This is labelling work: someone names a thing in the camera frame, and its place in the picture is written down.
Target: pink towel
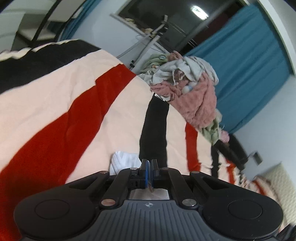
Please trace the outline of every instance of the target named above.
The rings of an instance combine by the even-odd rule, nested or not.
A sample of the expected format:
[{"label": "pink towel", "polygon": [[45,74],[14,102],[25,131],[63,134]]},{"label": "pink towel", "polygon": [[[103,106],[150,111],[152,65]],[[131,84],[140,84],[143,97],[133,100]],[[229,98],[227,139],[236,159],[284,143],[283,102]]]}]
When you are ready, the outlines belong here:
[{"label": "pink towel", "polygon": [[229,134],[227,131],[222,130],[219,138],[222,142],[228,143],[230,140]]},{"label": "pink towel", "polygon": [[182,94],[188,80],[181,80],[176,86],[163,81],[151,86],[151,90],[160,96],[169,97],[170,104],[196,129],[207,127],[216,118],[217,97],[213,81],[203,72],[192,91]]}]

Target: blue curtain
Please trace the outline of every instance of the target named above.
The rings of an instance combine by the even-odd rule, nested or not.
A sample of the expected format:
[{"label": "blue curtain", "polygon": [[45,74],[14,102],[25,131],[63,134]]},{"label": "blue curtain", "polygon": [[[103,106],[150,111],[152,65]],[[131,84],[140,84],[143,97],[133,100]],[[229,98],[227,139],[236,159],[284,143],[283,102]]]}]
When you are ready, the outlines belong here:
[{"label": "blue curtain", "polygon": [[216,71],[217,108],[229,133],[263,109],[292,73],[278,34],[257,5],[241,9],[186,56],[203,58]]},{"label": "blue curtain", "polygon": [[71,39],[74,33],[77,31],[83,20],[92,12],[92,10],[100,3],[101,0],[87,0],[83,4],[83,9],[77,18],[71,20],[71,22],[65,28],[61,40]]}]

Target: wall socket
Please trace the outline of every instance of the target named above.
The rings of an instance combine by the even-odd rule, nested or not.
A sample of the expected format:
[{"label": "wall socket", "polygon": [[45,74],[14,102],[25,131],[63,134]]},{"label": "wall socket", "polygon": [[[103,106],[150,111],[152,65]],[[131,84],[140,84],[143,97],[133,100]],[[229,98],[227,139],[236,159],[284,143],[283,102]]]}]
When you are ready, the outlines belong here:
[{"label": "wall socket", "polygon": [[263,161],[263,160],[262,160],[262,157],[259,155],[259,153],[258,153],[257,151],[256,151],[254,154],[251,154],[250,157],[254,158],[254,160],[255,160],[257,166],[258,166],[259,164],[261,164],[262,161]]}]

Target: red stripe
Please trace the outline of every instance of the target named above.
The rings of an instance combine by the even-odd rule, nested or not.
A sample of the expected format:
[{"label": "red stripe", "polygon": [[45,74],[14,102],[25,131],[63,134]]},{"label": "red stripe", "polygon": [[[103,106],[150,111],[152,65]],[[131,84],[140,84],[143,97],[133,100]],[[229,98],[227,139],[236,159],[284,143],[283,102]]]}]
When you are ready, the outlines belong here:
[{"label": "red stripe", "polygon": [[235,164],[233,164],[231,161],[226,159],[226,162],[229,164],[229,166],[227,167],[227,172],[229,175],[229,183],[234,184],[234,175],[233,175],[233,171],[236,168]]},{"label": "red stripe", "polygon": [[254,180],[253,183],[258,187],[260,194],[266,196],[266,193],[263,190],[263,188],[260,186],[259,182],[257,180]]},{"label": "red stripe", "polygon": [[66,182],[111,104],[134,77],[124,65],[112,68],[74,100],[67,113],[44,127],[15,154],[0,173],[0,240],[20,238],[13,221],[16,204]]},{"label": "red stripe", "polygon": [[195,128],[189,123],[186,123],[185,139],[187,152],[187,166],[190,172],[200,171],[200,163],[198,161],[197,153],[197,135],[198,132],[195,130]]}]

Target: round pad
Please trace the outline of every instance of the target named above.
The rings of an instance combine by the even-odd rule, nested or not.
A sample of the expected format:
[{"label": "round pad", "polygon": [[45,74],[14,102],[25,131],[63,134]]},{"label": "round pad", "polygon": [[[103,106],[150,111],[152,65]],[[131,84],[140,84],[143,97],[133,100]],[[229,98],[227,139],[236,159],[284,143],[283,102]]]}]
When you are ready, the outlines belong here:
[{"label": "round pad", "polygon": [[15,208],[18,228],[36,240],[70,238],[87,228],[94,216],[89,198],[77,195],[61,197],[40,193],[24,199]]},{"label": "round pad", "polygon": [[216,232],[237,240],[271,237],[283,221],[283,211],[274,200],[240,188],[215,190],[202,215]]},{"label": "round pad", "polygon": [[58,219],[69,212],[70,205],[62,200],[47,200],[37,205],[36,214],[44,219]]},{"label": "round pad", "polygon": [[253,201],[236,200],[229,204],[228,211],[236,218],[252,220],[262,214],[262,207]]}]

